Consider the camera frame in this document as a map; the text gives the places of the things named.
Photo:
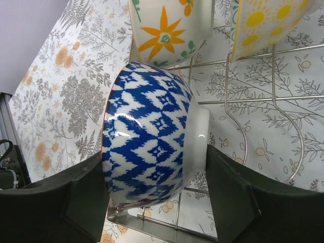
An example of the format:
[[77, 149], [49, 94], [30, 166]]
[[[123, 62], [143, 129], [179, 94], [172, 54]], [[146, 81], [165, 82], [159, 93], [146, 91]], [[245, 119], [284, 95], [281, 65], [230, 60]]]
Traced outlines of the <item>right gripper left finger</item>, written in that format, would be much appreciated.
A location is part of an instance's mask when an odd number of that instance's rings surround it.
[[1, 191], [1, 242], [99, 242], [109, 195], [101, 154]]

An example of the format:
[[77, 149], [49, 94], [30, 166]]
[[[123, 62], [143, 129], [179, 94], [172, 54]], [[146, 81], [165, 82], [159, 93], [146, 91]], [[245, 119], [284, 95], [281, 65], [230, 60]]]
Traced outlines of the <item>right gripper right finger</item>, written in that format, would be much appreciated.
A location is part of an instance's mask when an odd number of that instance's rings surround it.
[[219, 242], [323, 242], [323, 193], [251, 170], [209, 145], [206, 178]]

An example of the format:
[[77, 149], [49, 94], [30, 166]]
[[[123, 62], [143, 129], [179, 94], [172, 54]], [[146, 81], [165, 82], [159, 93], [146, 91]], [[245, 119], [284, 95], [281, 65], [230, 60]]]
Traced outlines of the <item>blue zigzag patterned bowl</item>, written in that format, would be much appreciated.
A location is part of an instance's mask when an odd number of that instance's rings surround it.
[[175, 73], [128, 63], [110, 91], [102, 129], [113, 204], [123, 210], [164, 203], [204, 171], [210, 114]]

